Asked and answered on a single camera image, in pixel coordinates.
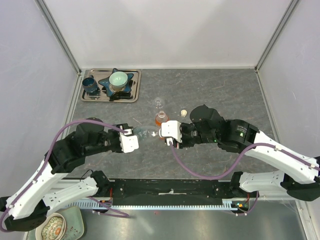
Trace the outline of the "clear green-label water bottle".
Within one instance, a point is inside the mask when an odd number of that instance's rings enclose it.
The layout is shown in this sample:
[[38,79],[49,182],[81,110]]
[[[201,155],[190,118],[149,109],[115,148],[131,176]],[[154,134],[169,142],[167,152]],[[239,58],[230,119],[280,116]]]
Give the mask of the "clear green-label water bottle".
[[159,129],[156,126],[137,126],[133,132],[140,141],[154,140],[159,137]]

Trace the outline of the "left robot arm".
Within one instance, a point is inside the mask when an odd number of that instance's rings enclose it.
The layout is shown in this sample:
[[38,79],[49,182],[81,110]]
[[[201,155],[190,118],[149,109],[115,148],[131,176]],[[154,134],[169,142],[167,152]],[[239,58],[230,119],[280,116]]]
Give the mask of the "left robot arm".
[[133,137],[126,123],[112,125],[98,118],[75,120],[62,127],[32,177],[12,196],[1,197],[0,230],[28,232],[40,226],[57,209],[86,197],[104,197],[110,181],[101,170],[75,185],[52,194],[49,190],[86,157],[103,152],[128,153],[125,138]]

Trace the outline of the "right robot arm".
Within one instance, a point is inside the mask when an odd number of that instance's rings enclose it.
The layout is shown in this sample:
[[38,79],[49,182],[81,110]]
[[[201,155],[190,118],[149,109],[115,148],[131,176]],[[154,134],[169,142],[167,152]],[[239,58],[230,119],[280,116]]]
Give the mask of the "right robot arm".
[[[161,124],[159,135],[172,149],[200,144],[217,144],[238,157],[230,169],[216,176],[204,176],[182,167],[203,180],[216,181],[232,173],[228,191],[235,197],[265,191],[284,191],[306,202],[320,197],[320,159],[307,157],[268,137],[256,126],[241,119],[224,119],[214,108],[200,105],[190,113],[191,123],[169,120]],[[264,173],[233,172],[243,156],[263,161],[275,171]]]

